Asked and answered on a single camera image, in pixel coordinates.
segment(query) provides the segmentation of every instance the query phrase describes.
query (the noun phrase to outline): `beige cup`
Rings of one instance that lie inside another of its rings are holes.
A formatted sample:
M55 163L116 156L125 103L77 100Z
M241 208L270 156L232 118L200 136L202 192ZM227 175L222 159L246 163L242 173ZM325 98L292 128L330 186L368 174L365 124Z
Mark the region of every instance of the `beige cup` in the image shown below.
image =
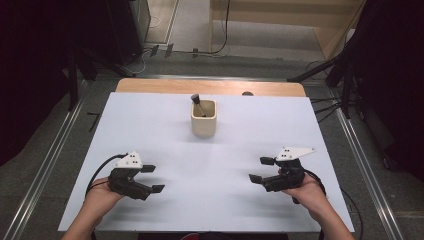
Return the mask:
M216 131L217 109L216 101L200 100L200 106L206 117L202 117L200 109L191 105L191 129L198 137L212 137Z

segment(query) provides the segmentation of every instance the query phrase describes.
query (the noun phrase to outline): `table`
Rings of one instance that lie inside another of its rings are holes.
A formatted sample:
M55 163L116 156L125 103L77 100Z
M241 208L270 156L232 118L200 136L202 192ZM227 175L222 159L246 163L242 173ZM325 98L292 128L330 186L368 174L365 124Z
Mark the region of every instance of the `table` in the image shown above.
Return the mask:
M266 88L275 90L277 86L280 90L285 86L295 90L286 89L288 97L259 96ZM183 93L174 93L177 88ZM202 98L218 103L214 137L199 139L190 131L190 91L194 90ZM213 94L202 93L207 90ZM246 90L256 96L239 95ZM267 193L262 186L250 183L249 173L277 174L276 166L261 165L259 157L273 157L284 145L317 149L301 158L302 165L322 178L330 202L353 231L315 115L301 85L123 79L106 104L59 231L67 230L76 216L85 187L98 166L113 155L138 150L144 164L157 168L153 173L138 174L135 180L146 185L165 184L164 190L145 202L124 198L97 230L317 232L319 225L289 196ZM108 176L112 165L98 176Z
M364 3L365 0L231 0L229 21L314 27L324 57L330 59L356 26ZM210 0L210 51L212 22L225 20L226 11L227 1Z

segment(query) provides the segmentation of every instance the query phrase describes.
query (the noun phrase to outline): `floor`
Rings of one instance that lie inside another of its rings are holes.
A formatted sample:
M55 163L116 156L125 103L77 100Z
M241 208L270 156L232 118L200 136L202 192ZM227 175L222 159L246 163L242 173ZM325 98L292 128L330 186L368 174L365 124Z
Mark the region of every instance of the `floor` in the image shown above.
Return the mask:
M193 48L206 50L205 22L203 20L194 22L193 19L204 17L205 14L199 9L204 9L207 2L207 0L178 1L175 16L169 18L174 18L172 20L174 24L169 31L168 39L162 37L161 41L167 41L168 44L174 43L173 50L191 51ZM215 29L219 29L221 23L215 24L217 25ZM184 53L172 53L171 56L166 56L165 52L159 51L155 56L144 55L143 58L126 67L136 71L138 77L165 75L197 78L232 77L246 81L252 79L284 81L284 79L300 75L323 61L311 29L288 26L281 30L285 34L280 32L281 35L276 36L274 27L281 26L229 25L229 47L227 46L226 52L223 52L223 55L227 55L226 57L198 56L194 58ZM214 44L218 47L222 39L218 36L219 32L216 34ZM247 43L245 34L251 37ZM274 38L279 41L273 42L271 39ZM162 44L160 48L166 49L166 44ZM61 233L57 232L57 227L95 134L95 129L91 130L93 126L96 126L95 114L101 114L109 93L115 90L121 78L101 66L98 66L98 71L99 75L95 82L84 81L80 77L81 101L77 111L67 112L69 99L65 96L39 127L26 148L17 157L0 167L0 236L5 236L4 239L58 239L61 236ZM322 81L325 76L325 73L320 73L314 76L314 79L308 79L302 83L309 98L328 98L333 94L332 91L340 91L342 86L330 91ZM318 110L331 104L331 102L322 101L313 106ZM399 227L403 236L397 239L422 239L424 183L407 172L392 172L385 169L381 161L381 153L366 124L360 120L354 108L350 111L352 119L347 120L347 123L354 127L354 135L360 140L365 162L372 169L372 174L387 201L387 206L392 210L396 226ZM328 112L317 114L317 120L323 119L326 113ZM339 184L349 195L349 197L345 196L345 200L356 229L355 237L373 240L396 239L390 237L392 235L389 229L383 224L381 212L377 210L377 200L373 197L372 187L368 184L369 176L364 174L361 162L355 154L356 151L352 150L353 143L349 141L341 119L343 119L342 114L335 112L320 123L320 128ZM64 129L64 122L70 123L72 127ZM59 132L63 132L66 138L57 144L61 140L56 139ZM52 145L57 146L57 152L50 150ZM38 195L28 195L27 193L34 188L32 184L37 182L34 181L35 179L44 179L38 182L39 185L35 185L40 188L40 191ZM9 226L15 215L19 213L19 207L27 207L28 215L25 215L26 218L18 224L18 230L11 233L8 231ZM294 240L318 238L316 233L291 233L289 236ZM137 239L137 237L136 233L98 233L98 239Z

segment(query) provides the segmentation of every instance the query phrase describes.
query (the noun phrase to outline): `gray floor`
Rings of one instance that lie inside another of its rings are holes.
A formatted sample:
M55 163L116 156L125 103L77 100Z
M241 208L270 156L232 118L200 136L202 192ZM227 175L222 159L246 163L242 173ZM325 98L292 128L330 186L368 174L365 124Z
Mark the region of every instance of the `gray floor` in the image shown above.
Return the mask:
M176 35L171 36L171 39L176 39ZM175 41L174 43L177 46L183 42ZM224 58L199 56L193 58L188 54L173 53L171 57L165 58L164 52L159 52L153 57L144 56L146 68L137 76L183 75L284 81L286 78L303 73L310 61L317 60L314 54L306 54L308 57L305 59L296 59L296 55L290 55L287 52L286 54L288 57L277 59L265 55L255 58L249 56L228 56ZM143 60L140 58L127 68L139 71L143 69L142 62ZM95 131L89 131L95 117L87 113L101 113L103 111L109 93L114 91L120 79L119 76L107 69L99 67L98 70L97 80L86 83L89 90L79 115L64 142L51 175L47 179L22 234L19 234L20 239L58 239L61 236L61 233L57 232L57 227L95 133ZM314 78L323 79L324 77L325 74L321 73ZM324 86L322 80L309 79L304 82L304 86L307 96L310 98L327 98L330 96L329 90ZM331 103L314 104L314 108L320 109L329 104ZM20 201L30 188L50 145L65 120L68 114L67 107L68 96L65 96L39 127L26 148L17 157L0 167L1 237L5 236L18 210ZM393 209L405 239L422 239L424 233L422 228L424 226L424 209L422 207L424 183L408 173L386 170L381 161L381 154L376 148L366 124L359 120L354 109L351 109L351 113L351 123L355 127L355 132L364 148L367 159ZM324 115L317 115L317 119L321 119ZM320 124L320 127L336 169L340 186L352 197L362 216L364 231L362 239L389 239L337 115L331 115ZM355 236L358 236L361 230L359 213L348 198L345 198L345 200L348 208L351 209L351 217L357 230ZM315 233L289 235L290 239L318 238ZM98 239L137 239L137 234L102 232L98 233Z

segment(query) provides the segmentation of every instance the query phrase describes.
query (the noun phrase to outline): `white table surface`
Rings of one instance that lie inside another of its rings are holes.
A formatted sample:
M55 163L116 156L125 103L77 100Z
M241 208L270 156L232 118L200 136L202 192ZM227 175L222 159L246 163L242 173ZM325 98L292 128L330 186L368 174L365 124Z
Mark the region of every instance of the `white table surface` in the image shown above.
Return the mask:
M191 132L190 96L111 93L59 231L69 228L97 168L136 150L156 170L135 180L165 188L146 201L122 199L97 230L317 232L319 225L290 196L249 180L248 174L277 175L277 166L259 158L275 157L283 146L317 149L301 163L323 180L329 201L354 231L309 98L201 95L217 101L218 121L215 136L200 139ZM115 161L98 178L109 176Z

